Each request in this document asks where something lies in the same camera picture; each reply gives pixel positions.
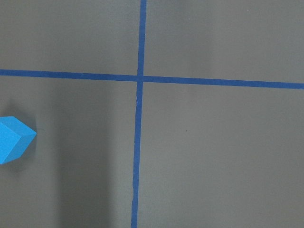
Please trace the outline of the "blue cube block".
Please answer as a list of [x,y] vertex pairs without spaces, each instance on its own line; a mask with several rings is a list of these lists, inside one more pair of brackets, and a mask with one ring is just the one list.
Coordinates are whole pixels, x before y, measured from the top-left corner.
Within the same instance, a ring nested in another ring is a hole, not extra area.
[[0,118],[0,164],[20,158],[37,133],[14,116]]

